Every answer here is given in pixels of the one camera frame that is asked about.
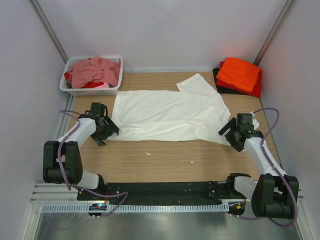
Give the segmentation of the white t shirt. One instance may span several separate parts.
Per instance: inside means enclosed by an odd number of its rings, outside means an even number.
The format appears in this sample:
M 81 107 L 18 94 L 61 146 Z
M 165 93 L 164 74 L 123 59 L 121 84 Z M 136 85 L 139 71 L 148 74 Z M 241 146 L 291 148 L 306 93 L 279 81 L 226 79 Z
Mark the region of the white t shirt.
M 219 135 L 230 116 L 222 96 L 200 74 L 177 83 L 178 91 L 131 90 L 116 95 L 113 141 L 203 140 L 228 145 Z

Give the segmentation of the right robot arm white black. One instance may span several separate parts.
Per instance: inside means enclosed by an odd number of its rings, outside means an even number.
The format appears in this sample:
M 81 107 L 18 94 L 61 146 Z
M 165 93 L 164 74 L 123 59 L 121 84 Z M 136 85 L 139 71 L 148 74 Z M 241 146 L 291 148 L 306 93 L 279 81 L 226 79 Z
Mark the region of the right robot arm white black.
M 299 181 L 295 176 L 289 176 L 272 156 L 267 136 L 255 129 L 253 114 L 237 114 L 218 133 L 236 151 L 246 152 L 260 174 L 258 181 L 249 176 L 234 177 L 225 185 L 226 194 L 231 198 L 241 194 L 247 197 L 256 218 L 295 222 L 298 217 Z

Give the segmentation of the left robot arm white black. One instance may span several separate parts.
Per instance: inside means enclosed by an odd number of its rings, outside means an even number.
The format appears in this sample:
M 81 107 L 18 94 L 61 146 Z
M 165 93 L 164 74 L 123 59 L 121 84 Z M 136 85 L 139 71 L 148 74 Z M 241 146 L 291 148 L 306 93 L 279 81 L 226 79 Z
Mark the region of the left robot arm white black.
M 103 178 L 84 170 L 80 149 L 88 138 L 92 138 L 99 147 L 105 146 L 106 140 L 118 135 L 120 129 L 108 116 L 107 106 L 99 102 L 93 102 L 85 113 L 59 112 L 75 119 L 75 125 L 60 138 L 44 144 L 43 180 L 51 184 L 66 184 L 69 190 L 72 187 L 88 189 L 93 199 L 101 200 L 106 194 Z

